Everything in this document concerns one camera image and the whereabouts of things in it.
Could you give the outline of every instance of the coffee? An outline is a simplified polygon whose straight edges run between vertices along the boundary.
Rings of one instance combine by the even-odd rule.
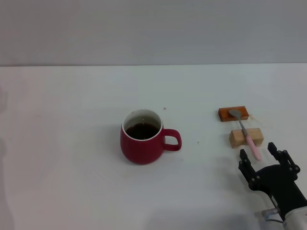
[[[159,129],[156,126],[148,123],[138,123],[126,130],[126,133],[130,137],[138,140],[146,140],[152,138],[158,132]]]

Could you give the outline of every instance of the table surface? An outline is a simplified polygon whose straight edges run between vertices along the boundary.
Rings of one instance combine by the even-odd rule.
[[[228,141],[245,105],[246,127],[301,167],[307,196],[307,64],[0,68],[1,230],[281,229],[260,211]],[[123,156],[120,124],[139,108],[180,132],[182,149],[139,166]],[[172,138],[166,139],[175,143]]]

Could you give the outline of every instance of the gray wall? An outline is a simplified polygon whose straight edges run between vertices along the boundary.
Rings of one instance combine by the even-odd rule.
[[[307,0],[0,0],[0,65],[307,62]]]

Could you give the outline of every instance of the mug rim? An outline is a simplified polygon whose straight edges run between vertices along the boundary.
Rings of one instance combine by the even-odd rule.
[[[156,114],[156,115],[158,116],[158,118],[160,119],[160,123],[161,123],[161,127],[160,127],[160,129],[159,129],[159,132],[157,132],[157,134],[154,135],[153,137],[148,138],[148,139],[145,139],[145,140],[140,140],[140,139],[135,139],[135,138],[130,137],[130,136],[126,133],[126,130],[125,130],[125,128],[124,128],[124,123],[125,123],[127,117],[128,117],[131,113],[136,112],[136,111],[140,111],[140,110],[143,110],[143,111],[144,111],[144,110],[147,110],[147,111],[149,111],[149,112],[152,112],[152,113]],[[162,128],[163,128],[163,122],[162,122],[161,117],[160,117],[156,112],[154,112],[154,111],[152,111],[152,110],[150,110],[150,109],[145,109],[145,108],[143,108],[143,109],[137,109],[137,110],[131,111],[130,113],[128,113],[128,115],[125,116],[123,122],[121,123],[121,129],[123,130],[123,132],[125,133],[125,135],[126,135],[127,137],[129,137],[130,139],[132,139],[132,140],[137,140],[137,141],[148,141],[148,140],[154,139],[156,136],[158,136],[158,135],[161,133]]]

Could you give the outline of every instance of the metal spoon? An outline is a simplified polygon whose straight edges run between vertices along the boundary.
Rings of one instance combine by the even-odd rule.
[[[236,117],[242,127],[242,130],[243,130],[243,133],[244,133],[244,136],[246,138],[246,141],[250,147],[250,150],[251,152],[253,153],[254,157],[256,158],[256,160],[260,161],[261,160],[261,155],[257,149],[257,147],[255,146],[253,140],[251,139],[251,137],[248,135],[246,129],[244,128],[244,125],[242,124],[241,122],[241,112],[239,110],[236,110],[236,109],[231,109],[228,111],[230,113],[230,115]]]

